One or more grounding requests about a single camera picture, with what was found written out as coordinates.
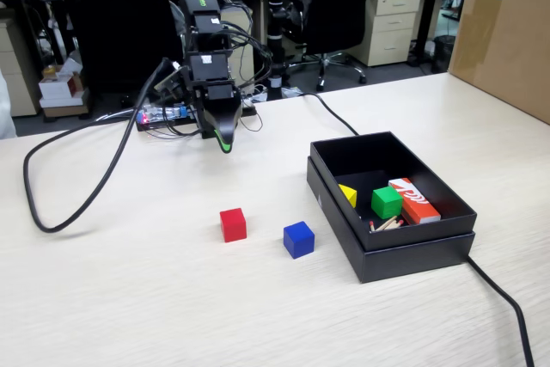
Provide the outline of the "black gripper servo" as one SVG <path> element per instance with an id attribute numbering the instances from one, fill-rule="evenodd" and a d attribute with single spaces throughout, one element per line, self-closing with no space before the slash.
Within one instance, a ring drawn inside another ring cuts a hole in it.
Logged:
<path id="1" fill-rule="evenodd" d="M 241 117 L 241 101 L 236 99 L 233 83 L 209 84 L 203 93 L 207 105 L 205 120 L 214 131 L 221 151 L 229 154 L 235 140 L 235 129 Z"/>

